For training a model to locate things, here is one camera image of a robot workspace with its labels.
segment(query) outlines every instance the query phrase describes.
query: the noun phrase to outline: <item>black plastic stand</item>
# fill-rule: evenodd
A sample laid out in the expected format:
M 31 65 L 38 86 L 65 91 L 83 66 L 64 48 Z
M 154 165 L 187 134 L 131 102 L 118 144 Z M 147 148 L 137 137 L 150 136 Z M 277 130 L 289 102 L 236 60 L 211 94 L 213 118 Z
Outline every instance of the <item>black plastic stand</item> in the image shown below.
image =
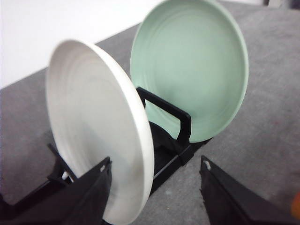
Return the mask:
M 206 144 L 210 139 L 204 142 L 190 143 L 191 117 L 187 112 L 143 88 L 139 87 L 136 90 L 144 106 L 146 106 L 145 100 L 148 100 L 180 120 L 180 132 L 177 139 L 173 139 L 160 126 L 150 122 L 155 156 L 152 194 L 178 168 L 185 165 L 194 156 L 197 149 Z
M 57 150 L 48 147 L 56 156 L 53 172 L 44 184 L 15 205 L 7 204 L 1 196 L 0 224 L 101 224 L 112 182 L 109 157 L 76 178 Z
M 211 225 L 299 225 L 299 221 L 247 189 L 205 156 L 201 193 Z
M 150 122 L 155 156 L 152 194 L 209 140 L 190 143 L 191 117 L 188 113 L 145 89 L 137 88 L 137 92 L 144 106 L 148 100 L 180 120 L 177 139 Z M 7 204 L 0 195 L 0 224 L 108 225 L 102 215 L 112 182 L 110 159 L 107 157 L 78 179 L 58 151 L 50 144 L 48 148 L 56 156 L 48 180 L 15 205 Z M 62 178 L 64 172 L 68 174 L 66 179 Z

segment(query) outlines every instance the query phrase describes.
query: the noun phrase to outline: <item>orange object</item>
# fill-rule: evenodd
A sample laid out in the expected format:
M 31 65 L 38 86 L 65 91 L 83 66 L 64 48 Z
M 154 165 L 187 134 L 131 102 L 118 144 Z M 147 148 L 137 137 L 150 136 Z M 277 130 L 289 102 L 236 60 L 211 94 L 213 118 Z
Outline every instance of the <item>orange object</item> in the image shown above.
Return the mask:
M 298 192 L 294 197 L 291 206 L 291 213 L 295 218 L 300 219 L 300 192 Z

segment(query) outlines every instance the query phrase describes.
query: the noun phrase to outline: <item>black dish rack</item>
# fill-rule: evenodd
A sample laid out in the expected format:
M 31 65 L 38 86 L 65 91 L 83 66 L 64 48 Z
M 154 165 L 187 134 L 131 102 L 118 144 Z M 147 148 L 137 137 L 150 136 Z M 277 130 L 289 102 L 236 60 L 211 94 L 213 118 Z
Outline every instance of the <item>black dish rack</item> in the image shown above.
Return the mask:
M 144 106 L 145 100 L 148 100 L 180 120 L 177 139 L 173 139 L 160 126 L 150 122 L 155 156 L 154 178 L 150 192 L 152 194 L 209 140 L 190 143 L 191 117 L 187 112 L 143 88 L 139 87 L 136 90 Z M 77 178 L 57 149 L 51 144 L 48 144 L 48 148 L 56 156 L 53 172 L 44 184 L 15 205 L 7 204 L 0 196 L 0 224 L 108 224 L 102 220 L 102 216 L 112 182 L 113 162 L 109 156 L 82 177 Z M 89 210 L 80 210 L 83 206 Z

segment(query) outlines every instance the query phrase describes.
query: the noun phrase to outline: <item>white wall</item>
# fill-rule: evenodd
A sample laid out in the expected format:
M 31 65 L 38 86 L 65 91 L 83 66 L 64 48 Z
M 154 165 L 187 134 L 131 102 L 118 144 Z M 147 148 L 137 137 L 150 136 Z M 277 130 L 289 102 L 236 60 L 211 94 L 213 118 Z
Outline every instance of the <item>white wall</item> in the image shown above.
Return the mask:
M 1 0 L 1 88 L 47 66 L 66 38 L 96 43 L 162 0 Z
M 225 1 L 233 1 L 233 2 L 240 2 L 246 3 L 251 5 L 263 5 L 263 0 L 225 0 Z

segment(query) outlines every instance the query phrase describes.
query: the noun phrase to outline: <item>mint green plate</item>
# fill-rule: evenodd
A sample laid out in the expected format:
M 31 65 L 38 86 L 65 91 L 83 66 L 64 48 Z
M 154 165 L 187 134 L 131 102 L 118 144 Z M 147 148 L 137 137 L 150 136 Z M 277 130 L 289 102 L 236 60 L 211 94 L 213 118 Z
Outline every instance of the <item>mint green plate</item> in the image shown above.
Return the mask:
M 168 0 L 141 24 L 131 52 L 131 80 L 188 112 L 191 142 L 233 120 L 245 96 L 248 54 L 230 13 L 214 0 Z M 178 119 L 147 102 L 148 119 L 173 138 Z

